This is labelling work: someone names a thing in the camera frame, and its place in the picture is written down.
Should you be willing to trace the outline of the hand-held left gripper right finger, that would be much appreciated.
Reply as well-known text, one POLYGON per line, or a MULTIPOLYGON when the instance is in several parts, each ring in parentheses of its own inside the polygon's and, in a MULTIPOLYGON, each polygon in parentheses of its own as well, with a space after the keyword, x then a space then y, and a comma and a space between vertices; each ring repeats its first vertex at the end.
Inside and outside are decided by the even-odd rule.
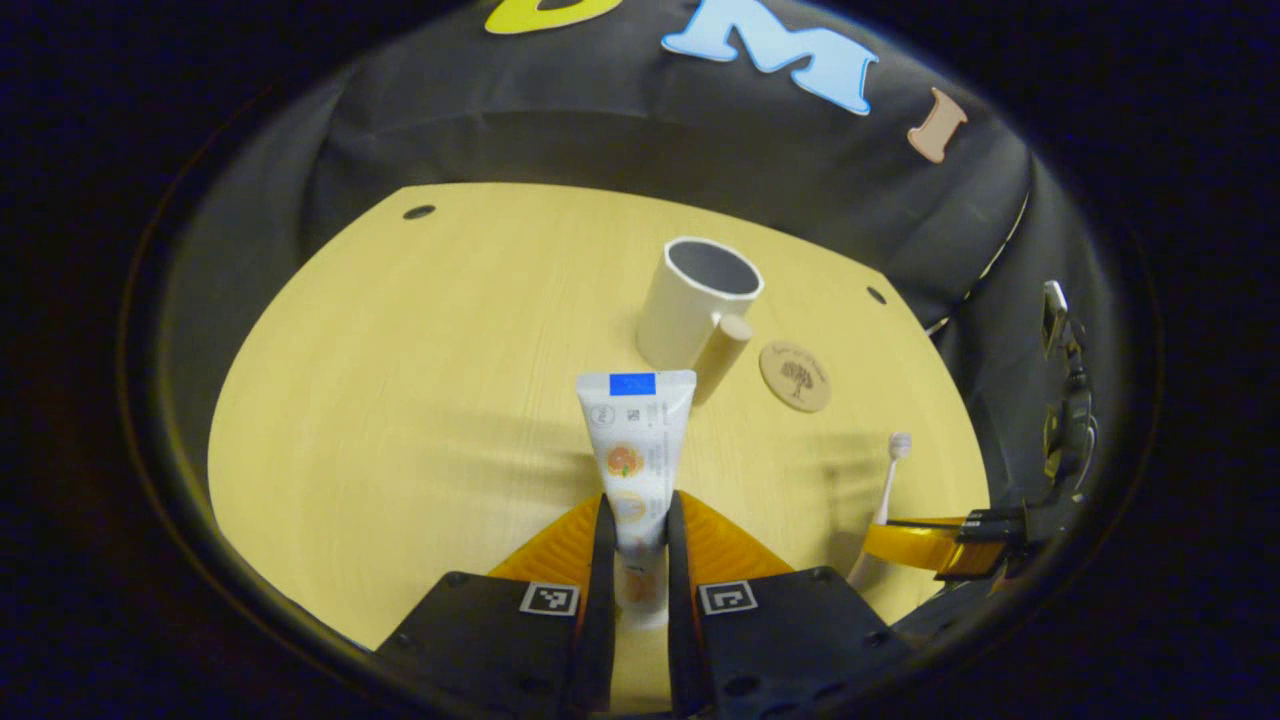
POLYGON ((841 717, 911 656, 833 568, 792 569, 690 493, 666 534, 678 719, 841 717))

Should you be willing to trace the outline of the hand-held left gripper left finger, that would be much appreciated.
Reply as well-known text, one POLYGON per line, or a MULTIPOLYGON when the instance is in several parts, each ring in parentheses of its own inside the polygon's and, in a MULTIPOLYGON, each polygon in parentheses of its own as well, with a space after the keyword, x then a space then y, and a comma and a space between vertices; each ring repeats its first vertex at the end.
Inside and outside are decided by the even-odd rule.
POLYGON ((584 501, 486 574, 448 571, 376 656, 456 716, 607 711, 614 662, 614 518, 584 501))

